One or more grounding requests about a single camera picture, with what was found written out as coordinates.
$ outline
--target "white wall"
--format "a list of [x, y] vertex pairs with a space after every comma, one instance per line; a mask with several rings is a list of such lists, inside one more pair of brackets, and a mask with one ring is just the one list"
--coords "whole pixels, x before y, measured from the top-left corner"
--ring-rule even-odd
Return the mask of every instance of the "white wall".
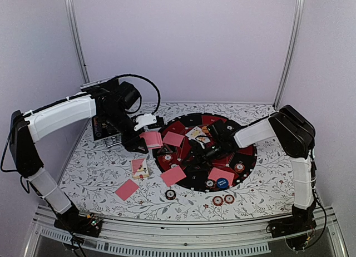
[[282, 105], [317, 130], [318, 190], [356, 256], [356, 0], [305, 0]]
[[[0, 147], [10, 116], [78, 92], [82, 83], [64, 0], [0, 0]], [[82, 123], [38, 143], [45, 167], [57, 178]], [[11, 154], [5, 169], [14, 169]], [[19, 175], [0, 173], [0, 256], [19, 257], [38, 199]]]
[[138, 73], [163, 101], [260, 103], [273, 103], [295, 2], [74, 0], [91, 81]]

